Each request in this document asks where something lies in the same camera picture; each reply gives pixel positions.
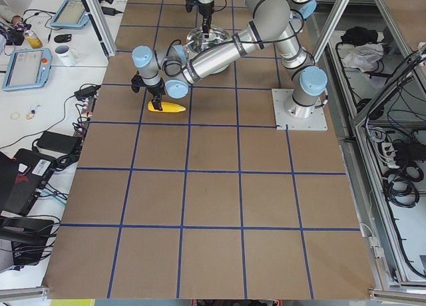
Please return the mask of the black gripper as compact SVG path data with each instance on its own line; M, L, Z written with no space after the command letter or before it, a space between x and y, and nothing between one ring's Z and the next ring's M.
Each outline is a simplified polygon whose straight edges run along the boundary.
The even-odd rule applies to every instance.
M200 14L203 16L202 32L206 33L206 38L210 36L212 14L214 12L214 0L198 0L198 8Z
M151 105L153 111L163 111L162 97L165 95L164 83L159 82L155 85L146 86L148 92L153 96Z

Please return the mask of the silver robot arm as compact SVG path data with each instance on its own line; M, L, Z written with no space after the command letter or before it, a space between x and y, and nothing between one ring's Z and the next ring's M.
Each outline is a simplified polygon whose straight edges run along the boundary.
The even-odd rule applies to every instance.
M314 58L298 41L290 23L292 13L302 19L316 9L315 0L244 0L252 14L245 29L225 41L206 49L193 58L184 53L182 45L170 45L155 51L147 46L136 47L132 60L136 74L131 89L145 87L152 95L152 106L162 112L162 96L182 98L189 86L217 73L230 63L255 50L274 45L287 70L294 91L284 102L284 110L294 118L308 118L317 108L316 102L327 84L325 72L315 65Z
M299 12L302 19L308 18L316 9L316 0L287 0L290 8ZM227 0L224 0L225 4L223 10L227 6ZM192 11L194 7L198 8L199 14L202 16L201 24L201 39L208 39L212 34L212 15L215 11L214 0L186 0L185 8L188 13Z

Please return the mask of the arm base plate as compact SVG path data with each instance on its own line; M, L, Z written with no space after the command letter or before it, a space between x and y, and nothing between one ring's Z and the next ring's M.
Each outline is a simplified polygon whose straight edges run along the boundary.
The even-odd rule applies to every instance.
M327 122L320 97L312 106L293 101L293 89L272 89L272 102L277 130L326 131Z

